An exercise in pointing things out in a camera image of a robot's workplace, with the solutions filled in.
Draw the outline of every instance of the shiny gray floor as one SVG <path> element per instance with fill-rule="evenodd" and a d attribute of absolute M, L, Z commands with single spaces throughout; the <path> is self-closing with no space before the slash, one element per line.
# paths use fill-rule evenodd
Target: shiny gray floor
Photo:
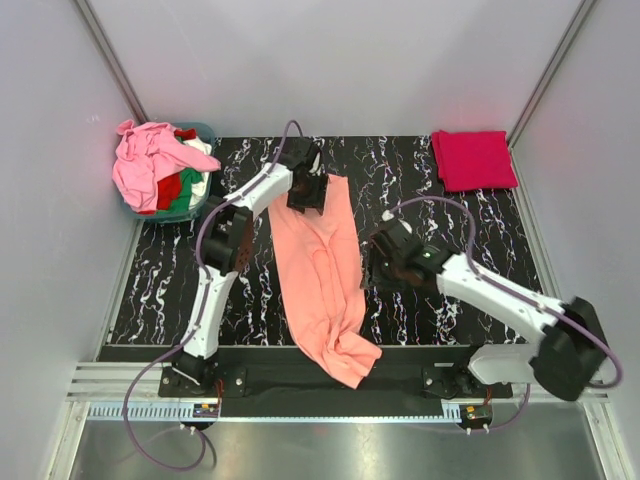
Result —
<path fill-rule="evenodd" d="M 515 411 L 500 407 L 499 417 Z M 137 423 L 141 440 L 167 423 Z M 603 479 L 580 407 L 530 406 L 512 429 L 467 437 L 453 426 L 363 424 L 229 424 L 208 430 L 217 450 L 211 471 L 166 472 L 140 456 L 114 465 L 132 452 L 120 422 L 88 422 L 71 478 L 74 480 L 259 479 L 259 480 L 413 480 L 413 479 Z M 199 442 L 175 432 L 149 445 L 165 462 L 186 465 Z"/>

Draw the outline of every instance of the floor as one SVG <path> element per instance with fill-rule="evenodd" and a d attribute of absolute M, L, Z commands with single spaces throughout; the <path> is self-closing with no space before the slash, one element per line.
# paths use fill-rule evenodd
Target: floor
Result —
<path fill-rule="evenodd" d="M 384 210 L 416 195 L 442 195 L 429 137 L 327 137 L 322 143 L 329 173 L 349 178 L 358 236 L 367 240 Z M 234 190 L 260 169 L 278 139 L 219 140 L 214 154 L 225 165 L 224 186 Z M 446 195 L 464 203 L 479 221 L 475 258 L 488 268 L 540 291 L 533 259 L 513 195 L 477 191 Z M 467 222 L 452 207 L 416 204 L 402 215 L 426 242 L 466 247 Z M 145 224 L 120 309 L 106 344 L 177 343 L 189 322 L 196 293 L 194 222 Z M 522 341 L 473 307 L 414 291 L 366 293 L 362 335 L 384 345 L 484 344 Z M 268 215 L 255 228 L 254 257 L 234 285 L 221 326 L 223 345 L 292 345 L 287 328 Z"/>
<path fill-rule="evenodd" d="M 496 422 L 514 410 L 514 405 L 496 405 Z M 163 430 L 175 430 L 171 423 L 139 422 L 134 428 L 149 453 L 166 463 L 188 465 L 200 453 L 200 443 L 184 432 L 148 441 Z M 471 439 L 453 425 L 418 424 L 218 423 L 206 434 L 217 452 L 217 468 L 211 471 L 207 451 L 202 466 L 185 478 L 605 478 L 578 404 L 533 404 L 509 429 Z M 164 480 L 178 474 L 136 454 L 121 422 L 89 421 L 70 478 Z"/>

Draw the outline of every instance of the wall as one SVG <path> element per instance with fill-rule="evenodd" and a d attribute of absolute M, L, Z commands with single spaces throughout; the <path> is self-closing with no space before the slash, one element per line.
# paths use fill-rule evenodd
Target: wall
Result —
<path fill-rule="evenodd" d="M 509 129 L 579 0 L 92 0 L 151 117 L 223 136 Z"/>
<path fill-rule="evenodd" d="M 563 295 L 593 301 L 626 366 L 611 397 L 636 449 L 639 18 L 635 0 L 600 2 L 515 148 Z"/>
<path fill-rule="evenodd" d="M 110 180 L 130 113 L 69 1 L 3 3 L 0 65 L 0 464 L 36 479 L 133 228 Z"/>

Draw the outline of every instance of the red cloth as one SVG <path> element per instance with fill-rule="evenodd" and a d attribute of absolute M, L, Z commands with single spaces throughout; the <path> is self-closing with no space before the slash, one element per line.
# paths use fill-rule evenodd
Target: red cloth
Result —
<path fill-rule="evenodd" d="M 169 210 L 171 202 L 180 195 L 182 183 L 180 183 L 180 172 L 164 177 L 158 182 L 158 210 Z M 155 215 L 157 210 L 143 210 L 140 215 Z"/>
<path fill-rule="evenodd" d="M 176 128 L 173 134 L 182 140 L 195 140 L 198 138 L 195 128 L 190 128 L 189 130 L 180 130 L 179 128 Z"/>
<path fill-rule="evenodd" d="M 507 132 L 434 132 L 438 177 L 448 192 L 515 188 Z"/>

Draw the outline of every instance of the green cloth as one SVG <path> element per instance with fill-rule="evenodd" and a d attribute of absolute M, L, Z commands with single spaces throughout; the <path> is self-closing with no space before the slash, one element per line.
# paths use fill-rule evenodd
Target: green cloth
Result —
<path fill-rule="evenodd" d="M 180 183 L 182 184 L 182 190 L 180 195 L 176 198 L 167 212 L 179 213 L 189 210 L 189 202 L 191 201 L 191 185 L 202 181 L 202 174 L 193 168 L 185 168 L 180 172 Z"/>

